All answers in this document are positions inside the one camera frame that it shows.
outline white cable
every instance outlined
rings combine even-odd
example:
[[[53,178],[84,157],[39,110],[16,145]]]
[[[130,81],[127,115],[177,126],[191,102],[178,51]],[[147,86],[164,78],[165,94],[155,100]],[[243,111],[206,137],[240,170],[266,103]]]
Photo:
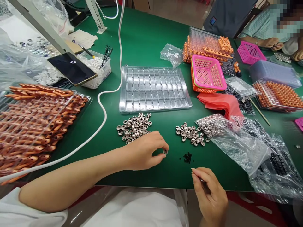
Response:
[[[52,161],[50,163],[46,163],[46,164],[43,164],[43,165],[40,165],[40,166],[35,166],[35,167],[32,167],[30,169],[27,169],[27,170],[23,170],[23,171],[20,171],[20,172],[17,172],[17,173],[13,173],[13,174],[10,174],[10,175],[7,175],[7,176],[3,176],[3,177],[0,177],[0,183],[1,182],[4,182],[4,181],[7,181],[7,180],[11,180],[13,178],[16,178],[16,177],[19,177],[19,176],[22,176],[24,174],[27,174],[27,173],[30,173],[30,172],[33,172],[33,171],[36,171],[36,170],[39,170],[39,169],[43,169],[43,168],[46,168],[46,167],[49,167],[49,166],[52,166],[54,164],[57,164],[67,158],[69,158],[70,156],[72,156],[74,153],[76,153],[78,150],[80,150],[84,145],[86,145],[89,141],[91,141],[92,138],[94,138],[98,132],[102,129],[103,125],[105,124],[106,122],[106,119],[107,119],[107,114],[106,114],[106,110],[104,109],[104,106],[102,105],[101,101],[100,101],[100,96],[104,93],[112,93],[112,92],[116,92],[120,89],[121,85],[122,85],[122,45],[121,45],[121,25],[122,25],[122,19],[123,19],[123,14],[124,14],[124,7],[125,7],[125,0],[123,0],[123,3],[122,3],[122,11],[121,11],[121,17],[120,17],[120,23],[119,23],[119,44],[120,44],[120,73],[121,73],[121,82],[120,82],[120,85],[119,87],[114,90],[114,91],[103,91],[101,93],[98,94],[98,102],[99,102],[99,105],[101,106],[103,112],[104,112],[104,120],[102,122],[102,124],[100,125],[100,127],[97,129],[97,131],[92,134],[91,137],[89,137],[84,143],[82,143],[79,147],[77,147],[75,150],[73,150],[71,153],[69,153],[68,155],[56,160],[56,161]]]
[[[99,10],[101,11],[101,13],[102,13],[104,19],[106,19],[106,18],[107,18],[107,19],[116,19],[116,18],[117,18],[118,14],[119,14],[118,0],[116,0],[116,4],[117,4],[117,13],[116,13],[116,16],[114,16],[114,17],[107,17],[107,16],[105,16],[105,15],[103,14],[103,12],[102,12],[102,10],[101,10],[101,8],[100,8],[100,6],[99,6],[99,4],[97,3],[96,0],[95,0],[95,3],[96,3],[96,5],[97,5],[97,7],[99,8]]]

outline pink plastic basket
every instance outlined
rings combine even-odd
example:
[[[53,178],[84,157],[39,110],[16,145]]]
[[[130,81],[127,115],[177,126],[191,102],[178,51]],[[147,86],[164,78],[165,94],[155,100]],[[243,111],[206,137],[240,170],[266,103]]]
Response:
[[[217,59],[193,55],[191,61],[194,91],[215,93],[226,89],[225,78]]]
[[[243,63],[249,65],[252,65],[259,60],[267,60],[257,45],[245,41],[241,41],[241,45],[238,48],[238,53]]]
[[[298,127],[303,131],[303,117],[298,118],[295,120],[295,123],[298,125]]]

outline pen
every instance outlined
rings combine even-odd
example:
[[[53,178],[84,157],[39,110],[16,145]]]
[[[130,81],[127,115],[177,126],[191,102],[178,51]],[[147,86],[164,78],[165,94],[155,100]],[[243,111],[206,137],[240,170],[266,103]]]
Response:
[[[87,49],[85,49],[83,46],[81,46],[79,43],[77,43],[89,56],[91,56],[92,58],[95,58],[95,56],[89,52]]]

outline hand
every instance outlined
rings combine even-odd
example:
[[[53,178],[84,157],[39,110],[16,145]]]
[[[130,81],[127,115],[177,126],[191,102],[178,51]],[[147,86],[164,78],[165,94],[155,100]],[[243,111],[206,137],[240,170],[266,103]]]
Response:
[[[268,47],[268,48],[272,48],[274,45],[276,45],[279,42],[278,38],[269,38],[269,39],[264,39],[264,40],[260,40],[258,42],[260,47]]]
[[[192,169],[192,171],[193,185],[207,226],[223,226],[228,206],[225,190],[210,169],[200,167]],[[206,182],[208,189],[205,188],[206,185],[203,185],[199,177]]]
[[[301,50],[297,50],[292,56],[291,58],[295,61],[300,61],[303,59],[303,49]]]
[[[271,49],[273,51],[277,51],[277,50],[280,50],[283,46],[284,46],[284,43],[277,43],[277,45],[273,46]]]
[[[145,134],[128,145],[118,148],[117,158],[121,159],[127,170],[144,170],[158,165],[165,154],[161,153],[152,156],[153,152],[159,148],[169,150],[168,144],[158,131]]]

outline green workbench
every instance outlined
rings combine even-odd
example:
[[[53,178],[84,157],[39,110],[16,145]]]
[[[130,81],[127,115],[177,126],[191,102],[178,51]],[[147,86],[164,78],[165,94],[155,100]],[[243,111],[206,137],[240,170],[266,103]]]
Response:
[[[115,7],[104,9],[104,13],[108,16],[114,15],[115,12]],[[113,47],[114,50],[110,62],[112,73],[96,90],[84,87],[76,88],[77,91],[92,97],[92,102],[85,112],[81,114],[81,118],[77,119],[75,124],[70,127],[69,132],[64,136],[64,139],[58,144],[58,148],[52,154],[50,161],[57,160],[69,154],[97,130],[104,119],[103,111],[97,101],[97,95],[102,91],[115,90],[119,86],[121,78],[118,42],[119,18],[104,20],[104,24],[108,29],[102,35],[96,33],[97,27],[92,17],[86,19],[76,29],[97,35],[98,40],[95,41],[95,44],[91,48],[93,51],[103,53],[106,45]],[[188,28],[189,26],[184,24],[126,8],[121,29],[122,65],[172,67],[169,61],[160,59],[160,51],[166,43],[182,48],[188,35]],[[241,61],[239,63],[243,79],[251,84],[247,70],[248,65],[242,64]],[[187,110],[152,112],[150,118],[152,121],[150,130],[158,130],[170,146],[167,157],[161,164],[149,170],[118,172],[102,179],[97,184],[193,189],[191,168],[203,166],[213,170],[225,190],[253,191],[246,172],[215,144],[209,142],[204,147],[196,147],[190,144],[189,140],[182,142],[181,137],[176,135],[176,126],[181,126],[183,122],[195,125],[195,120],[216,113],[215,111],[205,109],[205,106],[196,98],[198,93],[192,90],[190,65],[183,63],[179,68],[182,70],[189,90],[193,103],[192,108]],[[297,92],[303,96],[303,88],[297,89]],[[119,100],[120,91],[103,94],[101,102],[107,110],[107,121],[102,130],[86,146],[70,158],[49,168],[34,172],[30,175],[30,178],[36,178],[69,163],[124,146],[125,142],[118,136],[116,127],[122,125],[124,120],[132,117],[134,114],[122,115],[119,112]],[[263,110],[264,115],[272,124],[269,127],[261,115],[257,111],[256,113],[255,118],[259,120],[268,133],[282,135],[298,171],[303,176],[303,152],[301,149],[295,148],[297,144],[303,147],[303,133],[294,124],[294,120],[302,117],[303,114],[285,114]],[[190,164],[183,161],[183,156],[187,152],[192,154],[192,162]]]

